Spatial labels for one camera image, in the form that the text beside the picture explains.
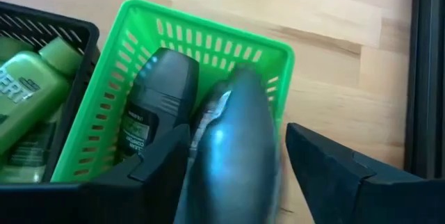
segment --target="black plastic basket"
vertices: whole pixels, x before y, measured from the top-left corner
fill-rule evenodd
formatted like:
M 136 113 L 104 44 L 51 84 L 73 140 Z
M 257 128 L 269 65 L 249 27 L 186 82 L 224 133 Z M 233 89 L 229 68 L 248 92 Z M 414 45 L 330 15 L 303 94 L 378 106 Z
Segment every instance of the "black plastic basket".
M 0 2 L 0 35 L 32 44 L 36 51 L 62 37 L 83 54 L 50 147 L 42 178 L 49 182 L 99 58 L 99 29 L 90 22 Z

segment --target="green plastic bottle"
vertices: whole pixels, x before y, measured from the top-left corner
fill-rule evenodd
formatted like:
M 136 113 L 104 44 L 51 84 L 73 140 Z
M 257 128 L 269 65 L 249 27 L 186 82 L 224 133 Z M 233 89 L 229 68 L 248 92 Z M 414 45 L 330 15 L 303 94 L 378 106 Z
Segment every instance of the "green plastic bottle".
M 0 155 L 64 102 L 82 61 L 61 38 L 39 54 L 21 51 L 0 67 Z
M 20 51 L 32 51 L 33 46 L 20 40 L 0 36 L 0 67 Z
M 42 181 L 61 111 L 62 106 L 51 117 L 38 122 L 6 152 L 0 169 L 1 183 Z

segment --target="wooden floor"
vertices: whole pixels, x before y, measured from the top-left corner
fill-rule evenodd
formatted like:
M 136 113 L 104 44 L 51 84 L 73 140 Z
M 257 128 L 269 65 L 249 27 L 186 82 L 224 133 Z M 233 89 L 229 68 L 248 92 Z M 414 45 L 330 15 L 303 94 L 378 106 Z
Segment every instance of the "wooden floor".
M 102 48 L 124 0 L 4 1 L 94 22 Z M 411 0 L 150 1 L 289 43 L 296 63 L 285 122 L 402 166 Z M 284 166 L 277 222 L 313 223 Z

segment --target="dark grey plastic bottle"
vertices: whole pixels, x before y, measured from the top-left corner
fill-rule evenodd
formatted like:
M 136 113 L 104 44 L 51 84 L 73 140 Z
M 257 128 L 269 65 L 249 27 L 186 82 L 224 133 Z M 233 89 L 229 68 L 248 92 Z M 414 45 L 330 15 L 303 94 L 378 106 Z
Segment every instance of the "dark grey plastic bottle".
M 118 142 L 118 160 L 180 124 L 188 124 L 197 92 L 198 62 L 158 49 L 136 76 L 127 100 Z
M 193 116 L 191 129 L 192 129 L 192 142 L 188 152 L 188 162 L 186 176 L 184 183 L 182 184 L 181 196 L 179 198 L 179 204 L 177 208 L 177 214 L 175 216 L 175 223 L 186 222 L 186 205 L 187 205 L 187 193 L 188 193 L 188 175 L 190 169 L 193 166 L 196 157 L 197 146 L 201 141 L 202 135 L 207 128 L 207 125 L 220 117 L 224 110 L 225 101 L 228 99 L 229 82 L 219 81 L 211 90 L 204 96 L 200 106 L 197 108 L 195 115 Z
M 189 172 L 185 220 L 193 224 L 273 222 L 281 182 L 275 137 L 260 76 L 237 68 L 222 113 L 206 127 Z

